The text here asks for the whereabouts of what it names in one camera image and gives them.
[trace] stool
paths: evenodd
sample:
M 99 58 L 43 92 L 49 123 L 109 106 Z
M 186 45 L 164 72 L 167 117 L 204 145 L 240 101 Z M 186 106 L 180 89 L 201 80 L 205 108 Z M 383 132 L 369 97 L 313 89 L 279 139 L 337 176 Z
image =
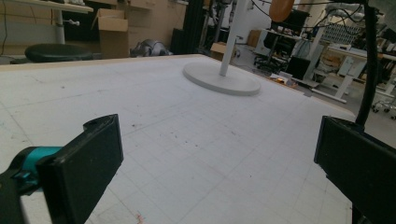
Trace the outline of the stool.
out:
M 92 52 L 83 47 L 63 44 L 37 44 L 25 50 L 27 59 L 34 63 L 58 63 L 92 60 Z

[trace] white tabletop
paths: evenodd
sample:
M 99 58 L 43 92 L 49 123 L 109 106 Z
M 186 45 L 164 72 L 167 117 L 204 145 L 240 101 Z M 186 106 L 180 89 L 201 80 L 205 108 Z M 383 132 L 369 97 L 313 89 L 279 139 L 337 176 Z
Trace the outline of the white tabletop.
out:
M 190 62 L 219 65 L 186 56 L 2 67 L 0 171 L 25 147 L 63 146 L 84 122 L 119 114 L 125 159 L 87 223 L 140 213 L 148 224 L 349 224 L 350 201 L 313 158 L 321 117 L 353 115 L 260 77 L 255 96 L 209 91 L 182 75 Z M 50 223 L 42 193 L 23 202 L 31 223 Z
M 396 61 L 396 57 L 390 54 L 383 53 L 381 54 L 383 58 Z
M 338 53 L 345 54 L 345 55 L 350 55 L 353 57 L 361 58 L 363 60 L 367 60 L 367 52 L 365 52 L 364 50 L 360 50 L 360 51 L 352 50 L 352 49 L 346 50 L 346 49 L 339 49 L 339 48 L 335 48 L 335 47 L 328 47 L 328 49 L 338 52 Z

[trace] cable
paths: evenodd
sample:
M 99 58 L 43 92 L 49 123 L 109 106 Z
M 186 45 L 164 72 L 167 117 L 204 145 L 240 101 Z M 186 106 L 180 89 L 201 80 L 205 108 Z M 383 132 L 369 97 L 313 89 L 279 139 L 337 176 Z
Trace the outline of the cable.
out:
M 250 0 L 251 1 L 251 3 L 253 3 L 253 5 L 256 7 L 256 8 L 258 8 L 262 13 L 264 13 L 264 15 L 265 16 L 267 16 L 267 17 L 270 17 L 270 15 L 268 15 L 266 12 L 264 12 L 264 10 L 262 10 L 259 6 L 257 6 L 257 4 L 253 1 L 253 0 Z
M 179 12 L 179 10 L 177 10 L 177 2 L 172 2 L 171 1 L 171 3 L 173 3 L 173 7 L 174 7 L 176 15 L 177 15 L 177 21 L 175 22 L 175 25 L 174 25 L 174 27 L 177 27 L 178 23 L 180 21 L 182 21 L 181 13 Z
M 20 18 L 29 18 L 29 19 L 33 18 L 32 16 L 29 16 L 29 15 L 12 14 L 10 12 L 7 13 L 7 16 L 9 16 L 9 17 L 20 17 Z M 35 17 L 35 18 L 36 19 L 40 19 L 42 21 L 49 21 L 50 20 L 50 18 L 40 18 L 40 17 Z
M 3 39 L 3 45 L 2 45 L 2 47 L 1 47 L 0 56 L 3 56 L 3 54 L 4 54 L 4 46 L 5 46 L 5 44 L 6 44 L 6 40 L 7 40 L 7 37 L 8 37 L 7 16 L 6 16 L 6 14 L 7 14 L 7 7 L 6 7 L 5 0 L 3 0 L 2 2 L 3 2 L 3 7 L 4 7 L 4 29 L 5 29 L 5 36 L 4 36 L 4 39 Z
M 364 88 L 363 99 L 361 100 L 361 108 L 356 117 L 356 123 L 364 127 L 368 119 L 370 109 L 375 97 L 375 87 L 378 75 L 378 59 L 376 50 L 376 15 L 375 9 L 364 5 L 364 14 L 366 17 L 366 40 L 367 40 L 367 80 Z
M 353 22 L 355 22 L 355 23 L 357 23 L 357 22 L 361 22 L 361 21 L 363 21 L 364 20 L 364 17 L 363 18 L 361 18 L 361 20 L 359 20 L 359 21 L 355 21 L 353 18 L 352 18 L 352 16 L 353 16 L 353 14 L 355 14 L 357 11 L 359 11 L 361 9 L 361 6 L 359 6 L 352 14 L 349 14 L 345 9 L 343 9 L 343 8 L 338 8 L 337 10 L 342 10 L 342 11 L 344 11 L 345 13 L 346 13 L 346 16 L 350 19 L 350 20 L 352 20 Z
M 35 12 L 33 11 L 33 8 L 30 7 L 30 10 L 32 11 L 33 18 L 35 19 Z

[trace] cardboard box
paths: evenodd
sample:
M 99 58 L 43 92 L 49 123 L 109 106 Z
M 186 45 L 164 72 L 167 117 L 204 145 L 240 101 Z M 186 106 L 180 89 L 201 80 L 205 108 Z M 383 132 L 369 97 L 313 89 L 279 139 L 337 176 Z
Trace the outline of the cardboard box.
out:
M 222 61 L 223 55 L 226 50 L 226 43 L 223 42 L 218 42 L 218 43 L 213 43 L 212 48 L 210 49 L 211 51 L 211 57 Z M 233 56 L 231 57 L 230 61 L 235 57 L 235 52 L 236 52 L 236 47 L 233 47 Z
M 261 33 L 261 30 L 251 30 L 247 38 L 247 45 L 256 48 Z
M 332 55 L 323 55 L 322 61 L 331 67 L 339 67 L 341 65 L 341 59 Z
M 128 20 L 124 11 L 99 8 L 93 24 L 96 22 L 102 58 L 129 58 Z

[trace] orange object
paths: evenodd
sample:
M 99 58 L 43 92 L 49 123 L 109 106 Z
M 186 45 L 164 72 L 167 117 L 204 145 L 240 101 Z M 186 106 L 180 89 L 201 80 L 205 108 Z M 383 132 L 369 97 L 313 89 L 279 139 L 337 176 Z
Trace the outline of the orange object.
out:
M 270 6 L 271 20 L 284 21 L 293 8 L 294 0 L 273 0 Z

